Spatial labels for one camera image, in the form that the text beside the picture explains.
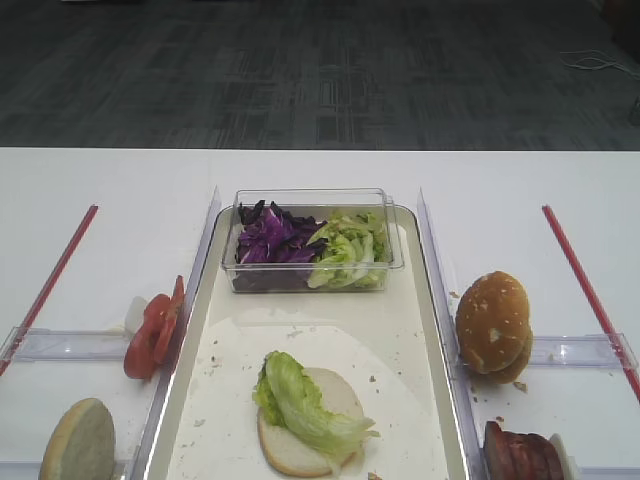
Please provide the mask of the green lettuce pile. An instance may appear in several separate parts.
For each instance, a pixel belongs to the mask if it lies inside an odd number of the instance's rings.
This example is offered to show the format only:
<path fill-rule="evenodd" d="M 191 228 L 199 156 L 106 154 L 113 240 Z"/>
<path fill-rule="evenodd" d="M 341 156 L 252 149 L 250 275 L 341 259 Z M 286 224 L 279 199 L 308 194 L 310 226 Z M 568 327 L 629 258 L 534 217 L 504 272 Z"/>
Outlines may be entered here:
<path fill-rule="evenodd" d="M 386 227 L 371 211 L 353 215 L 334 211 L 307 246 L 319 248 L 313 259 L 318 269 L 307 279 L 311 289 L 378 290 L 386 281 L 386 270 L 372 267 L 390 261 Z"/>

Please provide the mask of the sesame bun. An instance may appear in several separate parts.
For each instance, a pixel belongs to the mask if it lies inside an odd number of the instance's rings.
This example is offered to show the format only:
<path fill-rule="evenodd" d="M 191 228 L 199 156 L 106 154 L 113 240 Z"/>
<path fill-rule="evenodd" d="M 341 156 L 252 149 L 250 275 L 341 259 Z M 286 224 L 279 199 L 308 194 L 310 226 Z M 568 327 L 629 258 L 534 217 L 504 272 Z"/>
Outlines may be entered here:
<path fill-rule="evenodd" d="M 533 332 L 529 330 L 520 354 L 506 368 L 487 374 L 487 378 L 497 384 L 508 384 L 517 380 L 521 372 L 527 367 L 533 345 Z"/>
<path fill-rule="evenodd" d="M 526 290 L 513 276 L 494 271 L 462 295 L 455 328 L 460 355 L 472 370 L 490 374 L 509 367 L 530 334 Z"/>

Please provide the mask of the sesame bun behind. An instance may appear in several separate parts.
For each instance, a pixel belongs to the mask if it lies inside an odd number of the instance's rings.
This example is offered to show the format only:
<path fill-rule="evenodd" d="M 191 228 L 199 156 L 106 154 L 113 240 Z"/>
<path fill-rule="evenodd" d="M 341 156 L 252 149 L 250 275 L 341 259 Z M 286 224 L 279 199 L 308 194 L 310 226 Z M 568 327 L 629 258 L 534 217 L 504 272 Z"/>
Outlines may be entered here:
<path fill-rule="evenodd" d="M 527 367 L 533 345 L 533 332 L 529 330 L 520 354 L 506 368 L 487 374 L 487 378 L 497 384 L 508 384 L 517 380 L 521 372 Z"/>

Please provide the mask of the right clear acrylic divider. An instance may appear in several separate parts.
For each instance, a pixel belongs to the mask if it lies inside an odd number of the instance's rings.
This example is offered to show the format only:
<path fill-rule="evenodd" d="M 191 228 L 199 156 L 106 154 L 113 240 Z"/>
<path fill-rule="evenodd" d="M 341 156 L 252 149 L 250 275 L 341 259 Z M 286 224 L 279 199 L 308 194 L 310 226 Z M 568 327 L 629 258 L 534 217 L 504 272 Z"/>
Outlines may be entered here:
<path fill-rule="evenodd" d="M 473 402 L 469 396 L 470 380 L 459 360 L 459 348 L 449 308 L 446 282 L 442 274 L 442 262 L 433 221 L 422 189 L 419 189 L 417 197 L 417 214 L 464 478 L 487 479 L 482 440 L 478 438 L 473 418 Z"/>

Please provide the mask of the front tomato slice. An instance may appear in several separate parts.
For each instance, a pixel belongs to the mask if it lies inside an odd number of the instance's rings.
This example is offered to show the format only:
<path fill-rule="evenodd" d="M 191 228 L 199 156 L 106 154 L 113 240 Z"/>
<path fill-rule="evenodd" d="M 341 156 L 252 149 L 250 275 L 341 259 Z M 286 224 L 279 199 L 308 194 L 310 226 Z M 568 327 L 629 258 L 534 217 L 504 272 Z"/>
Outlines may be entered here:
<path fill-rule="evenodd" d="M 134 335 L 124 358 L 124 372 L 132 379 L 150 379 L 159 366 L 153 359 L 164 315 L 170 297 L 156 295 L 144 310 L 144 323 Z"/>

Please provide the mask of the left clear acrylic divider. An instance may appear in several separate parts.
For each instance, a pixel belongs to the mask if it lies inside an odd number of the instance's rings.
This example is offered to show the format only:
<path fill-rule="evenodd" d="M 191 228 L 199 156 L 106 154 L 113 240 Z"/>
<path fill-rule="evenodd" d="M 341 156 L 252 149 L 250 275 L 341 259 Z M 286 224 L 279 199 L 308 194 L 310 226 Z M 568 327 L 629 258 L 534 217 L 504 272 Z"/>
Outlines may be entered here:
<path fill-rule="evenodd" d="M 136 447 L 133 458 L 126 465 L 121 479 L 148 479 L 150 477 L 152 460 L 158 450 L 163 423 L 168 415 L 171 394 L 176 383 L 176 369 L 179 365 L 194 303 L 206 267 L 211 241 L 214 237 L 216 218 L 220 209 L 219 188 L 215 186 L 193 266 L 186 284 L 184 305 L 178 315 L 176 330 L 169 344 L 167 363 L 160 370 L 158 384 L 144 425 L 140 444 Z"/>

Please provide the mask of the brown meat patties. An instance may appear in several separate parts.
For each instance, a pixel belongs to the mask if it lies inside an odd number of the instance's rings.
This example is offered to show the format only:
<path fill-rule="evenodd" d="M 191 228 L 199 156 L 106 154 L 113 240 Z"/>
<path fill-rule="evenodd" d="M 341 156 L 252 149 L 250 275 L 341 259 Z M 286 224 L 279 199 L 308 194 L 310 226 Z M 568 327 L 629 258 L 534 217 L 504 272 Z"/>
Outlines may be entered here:
<path fill-rule="evenodd" d="M 493 480 L 564 479 L 556 447 L 535 433 L 503 430 L 496 421 L 484 428 L 483 453 Z"/>

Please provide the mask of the cross acrylic divider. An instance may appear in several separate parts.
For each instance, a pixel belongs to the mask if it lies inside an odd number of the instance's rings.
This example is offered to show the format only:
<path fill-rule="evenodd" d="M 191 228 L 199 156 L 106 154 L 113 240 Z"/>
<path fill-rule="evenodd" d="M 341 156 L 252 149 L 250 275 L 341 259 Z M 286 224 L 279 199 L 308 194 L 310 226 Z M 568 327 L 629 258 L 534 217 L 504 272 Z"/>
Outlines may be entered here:
<path fill-rule="evenodd" d="M 128 345 L 129 336 L 122 330 L 55 331 L 14 327 L 1 347 L 1 361 L 121 361 Z"/>
<path fill-rule="evenodd" d="M 584 336 L 537 336 L 533 340 L 530 367 L 587 368 L 604 370 L 638 368 L 622 333 Z"/>

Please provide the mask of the purple cabbage leaves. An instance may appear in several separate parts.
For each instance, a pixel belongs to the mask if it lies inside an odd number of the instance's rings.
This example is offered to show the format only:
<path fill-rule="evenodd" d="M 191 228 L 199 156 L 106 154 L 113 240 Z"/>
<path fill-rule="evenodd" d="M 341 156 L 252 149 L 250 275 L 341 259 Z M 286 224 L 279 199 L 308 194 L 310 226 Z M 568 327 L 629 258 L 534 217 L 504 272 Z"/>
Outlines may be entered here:
<path fill-rule="evenodd" d="M 238 207 L 243 226 L 239 234 L 235 261 L 251 264 L 308 264 L 325 250 L 328 241 L 311 237 L 326 225 L 312 216 L 294 216 L 272 202 L 263 200 L 254 206 Z M 239 272 L 233 286 L 241 293 L 299 291 L 307 288 L 309 269 L 250 269 Z"/>

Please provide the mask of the clear plastic salad container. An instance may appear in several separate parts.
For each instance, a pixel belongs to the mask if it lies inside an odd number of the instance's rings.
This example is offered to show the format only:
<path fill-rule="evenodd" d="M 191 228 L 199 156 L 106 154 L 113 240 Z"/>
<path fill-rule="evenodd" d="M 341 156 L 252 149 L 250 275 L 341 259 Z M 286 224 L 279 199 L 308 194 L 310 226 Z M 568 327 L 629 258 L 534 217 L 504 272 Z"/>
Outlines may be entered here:
<path fill-rule="evenodd" d="M 236 193 L 233 209 L 230 214 L 230 226 L 227 234 L 226 245 L 221 260 L 221 267 L 227 274 L 231 288 L 236 293 L 233 279 L 243 270 L 260 269 L 284 270 L 290 269 L 318 269 L 314 263 L 308 264 L 251 264 L 240 265 L 235 261 L 235 253 L 239 234 L 243 231 L 240 222 L 238 207 L 241 205 L 252 207 L 263 200 L 266 205 L 276 203 L 280 208 L 290 212 L 294 216 L 312 216 L 316 221 L 325 223 L 334 211 L 347 215 L 356 213 L 373 212 L 382 218 L 386 227 L 387 248 L 390 251 L 390 261 L 372 264 L 373 268 L 386 270 L 386 281 L 381 289 L 311 289 L 307 286 L 299 291 L 266 291 L 255 293 L 311 293 L 311 292 L 369 292 L 382 291 L 386 288 L 390 274 L 404 265 L 403 253 L 400 246 L 400 234 L 398 231 L 395 204 L 392 198 L 379 188 L 355 188 L 355 189 L 280 189 L 280 190 L 240 190 Z"/>

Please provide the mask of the left red tape strip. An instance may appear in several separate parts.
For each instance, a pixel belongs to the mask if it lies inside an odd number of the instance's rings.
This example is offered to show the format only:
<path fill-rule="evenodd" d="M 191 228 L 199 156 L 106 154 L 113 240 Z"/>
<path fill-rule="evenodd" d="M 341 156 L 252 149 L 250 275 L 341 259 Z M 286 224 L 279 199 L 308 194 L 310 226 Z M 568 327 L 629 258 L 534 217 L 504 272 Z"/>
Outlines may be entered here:
<path fill-rule="evenodd" d="M 67 243 L 64 251 L 56 262 L 53 270 L 47 277 L 44 285 L 40 289 L 36 299 L 28 310 L 26 316 L 23 321 L 17 326 L 14 331 L 7 337 L 5 341 L 5 346 L 3 347 L 1 353 L 1 374 L 4 374 L 9 365 L 12 362 L 12 359 L 17 352 L 18 347 L 23 342 L 26 334 L 29 332 L 33 323 L 35 322 L 38 314 L 42 310 L 46 300 L 54 289 L 59 277 L 67 266 L 69 260 L 80 244 L 82 238 L 84 237 L 86 231 L 89 229 L 94 217 L 96 216 L 99 210 L 98 205 L 91 205 L 84 217 L 82 218 L 80 224 L 76 228 L 74 234 L 71 239 Z"/>

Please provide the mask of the right red tape strip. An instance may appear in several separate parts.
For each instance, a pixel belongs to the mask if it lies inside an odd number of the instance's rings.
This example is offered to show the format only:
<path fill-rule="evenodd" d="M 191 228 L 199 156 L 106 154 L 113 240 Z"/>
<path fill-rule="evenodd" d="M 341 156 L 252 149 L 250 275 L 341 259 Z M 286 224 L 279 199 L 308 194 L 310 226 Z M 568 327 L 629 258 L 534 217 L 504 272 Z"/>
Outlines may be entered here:
<path fill-rule="evenodd" d="M 576 277 L 603 333 L 611 342 L 612 349 L 622 366 L 626 379 L 636 397 L 639 399 L 639 376 L 631 358 L 631 349 L 623 345 L 622 334 L 618 333 L 604 309 L 591 281 L 584 271 L 569 239 L 560 225 L 550 205 L 543 205 L 541 210 Z"/>

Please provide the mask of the green lettuce leaf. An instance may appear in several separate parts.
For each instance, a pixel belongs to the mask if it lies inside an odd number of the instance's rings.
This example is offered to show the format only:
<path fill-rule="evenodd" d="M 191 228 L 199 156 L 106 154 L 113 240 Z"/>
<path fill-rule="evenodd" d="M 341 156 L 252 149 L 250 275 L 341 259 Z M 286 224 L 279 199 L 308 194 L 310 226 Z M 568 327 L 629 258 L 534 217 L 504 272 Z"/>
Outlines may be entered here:
<path fill-rule="evenodd" d="M 365 415 L 358 419 L 325 409 L 322 393 L 307 370 L 286 352 L 268 353 L 252 398 L 258 408 L 266 410 L 271 425 L 285 427 L 319 451 L 330 463 L 332 474 L 337 475 L 369 439 L 380 433 L 373 429 L 375 421 Z"/>

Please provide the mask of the sesame bun top front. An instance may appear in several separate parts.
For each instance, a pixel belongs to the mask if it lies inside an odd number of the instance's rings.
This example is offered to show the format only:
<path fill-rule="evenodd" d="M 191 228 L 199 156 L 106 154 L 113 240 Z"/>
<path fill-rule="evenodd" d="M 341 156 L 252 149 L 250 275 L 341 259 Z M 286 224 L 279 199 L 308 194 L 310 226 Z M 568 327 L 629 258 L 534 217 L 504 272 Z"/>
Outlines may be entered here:
<path fill-rule="evenodd" d="M 526 290 L 513 276 L 494 271 L 462 295 L 455 328 L 460 355 L 472 370 L 490 374 L 509 367 L 530 334 Z"/>

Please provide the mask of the tomato slice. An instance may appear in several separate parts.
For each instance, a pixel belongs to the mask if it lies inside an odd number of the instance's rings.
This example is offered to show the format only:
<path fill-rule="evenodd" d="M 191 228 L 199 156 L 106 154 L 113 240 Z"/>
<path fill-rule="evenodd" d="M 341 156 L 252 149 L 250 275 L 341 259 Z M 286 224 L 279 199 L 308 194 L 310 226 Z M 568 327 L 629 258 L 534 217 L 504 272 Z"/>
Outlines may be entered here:
<path fill-rule="evenodd" d="M 158 365 L 163 364 L 165 361 L 169 343 L 171 341 L 177 323 L 179 312 L 184 303 L 184 299 L 184 280 L 181 275 L 178 275 L 176 278 L 173 294 L 164 315 L 164 320 L 161 325 L 159 336 L 153 351 L 153 359 Z"/>
<path fill-rule="evenodd" d="M 124 358 L 124 372 L 132 379 L 150 379 L 159 366 L 153 359 L 164 315 L 170 297 L 156 295 L 144 310 L 144 323 L 134 335 Z"/>

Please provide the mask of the red tape strip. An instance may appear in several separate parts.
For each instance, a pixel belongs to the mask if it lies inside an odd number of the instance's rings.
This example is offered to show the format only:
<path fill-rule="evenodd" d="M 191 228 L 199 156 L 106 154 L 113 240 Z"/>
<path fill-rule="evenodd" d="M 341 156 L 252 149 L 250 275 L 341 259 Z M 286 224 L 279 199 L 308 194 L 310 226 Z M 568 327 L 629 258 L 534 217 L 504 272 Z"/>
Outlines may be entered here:
<path fill-rule="evenodd" d="M 611 342 L 612 349 L 622 366 L 626 379 L 636 397 L 639 399 L 639 376 L 631 358 L 631 349 L 623 345 L 622 334 L 618 333 L 604 309 L 591 281 L 584 271 L 569 239 L 560 225 L 550 205 L 543 205 L 541 210 L 576 277 L 603 333 Z"/>
<path fill-rule="evenodd" d="M 23 321 L 17 326 L 14 331 L 7 337 L 5 341 L 5 346 L 3 347 L 1 353 L 1 374 L 4 374 L 9 365 L 12 362 L 12 359 L 17 352 L 18 347 L 23 342 L 26 334 L 29 332 L 33 323 L 35 322 L 38 314 L 42 310 L 46 300 L 54 289 L 59 277 L 67 266 L 69 260 L 80 244 L 82 238 L 84 237 L 86 231 L 89 229 L 94 217 L 96 216 L 99 210 L 98 205 L 91 205 L 84 217 L 82 218 L 80 224 L 76 228 L 74 234 L 71 239 L 67 243 L 64 251 L 56 262 L 53 270 L 47 277 L 44 285 L 40 289 L 36 299 L 28 310 L 26 316 Z"/>

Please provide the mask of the white serving tray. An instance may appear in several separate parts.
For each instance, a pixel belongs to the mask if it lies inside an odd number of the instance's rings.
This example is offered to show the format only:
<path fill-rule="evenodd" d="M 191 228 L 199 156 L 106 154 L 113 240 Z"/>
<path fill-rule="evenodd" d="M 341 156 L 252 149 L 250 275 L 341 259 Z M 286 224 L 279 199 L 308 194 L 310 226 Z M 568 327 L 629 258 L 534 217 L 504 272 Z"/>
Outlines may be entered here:
<path fill-rule="evenodd" d="M 150 458 L 150 479 L 273 479 L 251 392 L 264 356 L 339 373 L 379 437 L 346 479 L 464 479 L 466 470 L 415 215 L 397 208 L 405 264 L 378 292 L 234 293 L 216 219 L 190 325 Z"/>

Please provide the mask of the right cross acrylic divider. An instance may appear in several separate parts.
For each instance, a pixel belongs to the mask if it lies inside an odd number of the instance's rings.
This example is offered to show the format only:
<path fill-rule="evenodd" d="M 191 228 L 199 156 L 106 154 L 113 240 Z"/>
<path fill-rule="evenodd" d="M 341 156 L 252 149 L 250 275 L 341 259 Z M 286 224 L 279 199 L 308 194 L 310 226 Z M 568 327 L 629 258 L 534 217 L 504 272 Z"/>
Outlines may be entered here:
<path fill-rule="evenodd" d="M 622 333 L 584 336 L 537 336 L 533 340 L 530 367 L 587 368 L 604 370 L 638 368 Z"/>

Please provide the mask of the rear tomato slice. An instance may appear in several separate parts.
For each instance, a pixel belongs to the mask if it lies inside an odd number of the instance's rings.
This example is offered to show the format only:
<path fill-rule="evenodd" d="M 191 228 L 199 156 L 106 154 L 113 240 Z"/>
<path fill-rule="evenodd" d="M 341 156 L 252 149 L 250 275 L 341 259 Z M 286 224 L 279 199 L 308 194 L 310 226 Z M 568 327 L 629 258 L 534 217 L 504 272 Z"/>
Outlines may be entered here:
<path fill-rule="evenodd" d="M 173 294 L 164 315 L 164 320 L 161 325 L 159 336 L 153 351 L 153 359 L 158 365 L 163 364 L 165 361 L 169 343 L 171 341 L 177 323 L 179 312 L 184 303 L 184 299 L 184 280 L 181 275 L 178 275 L 176 278 Z"/>

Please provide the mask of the clear acrylic divider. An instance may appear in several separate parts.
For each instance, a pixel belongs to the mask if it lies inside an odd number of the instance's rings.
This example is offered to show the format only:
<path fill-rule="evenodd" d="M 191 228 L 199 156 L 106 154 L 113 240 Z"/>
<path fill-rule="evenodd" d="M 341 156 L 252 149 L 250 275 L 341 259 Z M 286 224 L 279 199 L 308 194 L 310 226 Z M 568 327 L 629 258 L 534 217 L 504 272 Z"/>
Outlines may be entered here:
<path fill-rule="evenodd" d="M 126 465 L 121 479 L 148 479 L 150 477 L 152 460 L 158 450 L 163 423 L 168 415 L 171 394 L 176 383 L 176 369 L 179 365 L 194 303 L 206 267 L 211 241 L 214 237 L 216 218 L 220 209 L 219 188 L 215 186 L 193 266 L 186 284 L 184 305 L 178 315 L 176 330 L 169 344 L 167 363 L 160 370 L 158 384 L 144 425 L 140 444 L 136 447 L 133 458 Z"/>
<path fill-rule="evenodd" d="M 417 197 L 417 214 L 464 478 L 487 479 L 482 440 L 478 438 L 473 418 L 473 402 L 469 396 L 470 380 L 459 360 L 459 348 L 449 308 L 446 282 L 442 274 L 442 262 L 433 221 L 422 189 L 419 189 Z"/>

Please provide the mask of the upright bun slice left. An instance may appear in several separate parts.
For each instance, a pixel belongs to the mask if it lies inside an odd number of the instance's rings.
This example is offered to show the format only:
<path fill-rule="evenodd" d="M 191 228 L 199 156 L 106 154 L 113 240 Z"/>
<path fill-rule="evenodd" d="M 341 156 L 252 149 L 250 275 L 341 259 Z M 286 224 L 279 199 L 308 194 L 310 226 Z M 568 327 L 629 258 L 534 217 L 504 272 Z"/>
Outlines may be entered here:
<path fill-rule="evenodd" d="M 39 479 L 111 479 L 115 467 L 115 427 L 97 398 L 73 404 L 54 429 Z"/>

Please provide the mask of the left cross acrylic divider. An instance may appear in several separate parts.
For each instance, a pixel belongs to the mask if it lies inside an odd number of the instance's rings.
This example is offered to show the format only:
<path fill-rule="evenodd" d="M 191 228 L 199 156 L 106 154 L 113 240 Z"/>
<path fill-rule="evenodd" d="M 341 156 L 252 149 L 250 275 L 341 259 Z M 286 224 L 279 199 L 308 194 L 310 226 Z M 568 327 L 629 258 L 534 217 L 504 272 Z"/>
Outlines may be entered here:
<path fill-rule="evenodd" d="M 1 347 L 1 361 L 121 361 L 128 345 L 129 336 L 122 330 L 55 331 L 14 327 Z"/>

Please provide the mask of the white onion piece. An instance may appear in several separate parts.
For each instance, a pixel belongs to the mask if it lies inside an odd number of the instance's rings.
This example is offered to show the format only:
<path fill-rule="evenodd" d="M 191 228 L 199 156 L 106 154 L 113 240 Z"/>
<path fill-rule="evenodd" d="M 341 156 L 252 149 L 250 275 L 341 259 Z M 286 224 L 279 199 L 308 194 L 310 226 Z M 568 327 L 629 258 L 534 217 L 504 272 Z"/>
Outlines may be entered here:
<path fill-rule="evenodd" d="M 148 301 L 136 296 L 132 299 L 124 320 L 125 331 L 133 336 L 144 323 L 144 310 Z"/>

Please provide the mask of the white slice beside meat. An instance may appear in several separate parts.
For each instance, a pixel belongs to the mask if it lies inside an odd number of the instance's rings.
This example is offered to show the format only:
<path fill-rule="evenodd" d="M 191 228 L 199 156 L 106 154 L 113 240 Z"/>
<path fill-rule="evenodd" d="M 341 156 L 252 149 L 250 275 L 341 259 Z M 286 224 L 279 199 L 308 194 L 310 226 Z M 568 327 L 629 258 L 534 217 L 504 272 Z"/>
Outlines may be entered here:
<path fill-rule="evenodd" d="M 562 473 L 563 473 L 563 479 L 564 480 L 573 480 L 574 479 L 574 475 L 573 475 L 573 471 L 572 471 L 572 466 L 571 466 L 571 462 L 570 462 L 570 458 L 567 455 L 564 443 L 562 441 L 561 436 L 558 433 L 554 433 L 550 436 L 549 438 L 549 442 L 553 445 L 561 468 L 562 468 Z"/>

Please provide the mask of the bottom bun slice on tray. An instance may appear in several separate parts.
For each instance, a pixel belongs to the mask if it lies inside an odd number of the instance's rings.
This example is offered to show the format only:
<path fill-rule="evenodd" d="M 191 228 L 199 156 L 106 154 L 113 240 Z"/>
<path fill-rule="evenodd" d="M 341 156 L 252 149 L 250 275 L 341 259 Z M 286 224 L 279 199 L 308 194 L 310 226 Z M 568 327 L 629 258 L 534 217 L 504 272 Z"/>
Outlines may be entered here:
<path fill-rule="evenodd" d="M 355 391 L 338 373 L 324 368 L 310 368 L 306 374 L 321 391 L 325 409 L 352 418 L 364 417 Z M 332 474 L 325 456 L 303 443 L 285 427 L 271 425 L 262 407 L 258 408 L 257 430 L 268 463 L 281 473 L 303 478 Z"/>

